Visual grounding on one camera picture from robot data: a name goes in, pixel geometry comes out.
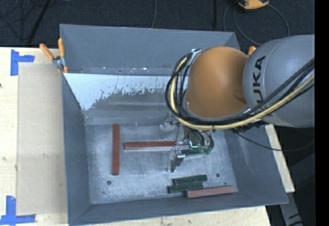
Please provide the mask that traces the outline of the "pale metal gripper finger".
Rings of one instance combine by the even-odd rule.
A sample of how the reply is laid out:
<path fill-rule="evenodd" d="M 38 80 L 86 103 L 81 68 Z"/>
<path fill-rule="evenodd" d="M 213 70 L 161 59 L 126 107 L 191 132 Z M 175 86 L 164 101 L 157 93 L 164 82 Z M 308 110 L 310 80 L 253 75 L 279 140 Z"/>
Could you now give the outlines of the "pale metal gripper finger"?
<path fill-rule="evenodd" d="M 168 114 L 165 120 L 160 124 L 160 131 L 170 132 L 180 126 L 179 121 L 173 114 Z"/>
<path fill-rule="evenodd" d="M 175 172 L 175 169 L 181 165 L 184 158 L 185 154 L 180 149 L 173 149 L 169 155 L 168 172 Z"/>

